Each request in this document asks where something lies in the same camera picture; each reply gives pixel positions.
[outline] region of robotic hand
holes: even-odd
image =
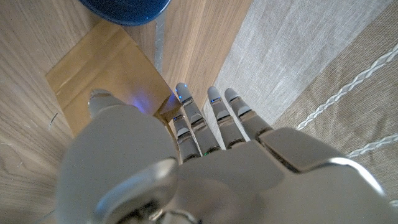
[[[246,142],[211,87],[223,150],[187,86],[176,91],[189,122],[174,117],[177,142],[154,117],[93,92],[93,120],[62,164],[59,223],[397,223],[373,176],[332,147],[273,130],[228,89]]]

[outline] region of blue led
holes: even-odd
[[[216,101],[216,100],[218,100],[218,99],[220,99],[221,97],[219,97],[219,98],[215,98],[214,100],[211,100],[211,102],[210,103],[212,103],[212,102],[214,102],[214,101]]]

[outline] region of cardboard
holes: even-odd
[[[167,123],[180,102],[130,36],[101,21],[46,75],[74,135],[90,121],[91,90],[110,91]]]

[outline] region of blue object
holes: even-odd
[[[171,0],[80,0],[102,18],[123,26],[139,26],[154,20]]]

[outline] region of wooden table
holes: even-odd
[[[251,0],[173,0],[164,78],[198,104],[213,84]],[[45,75],[99,21],[78,0],[0,1],[0,223],[33,223],[54,209],[72,133]],[[155,22],[125,28],[153,63]]]

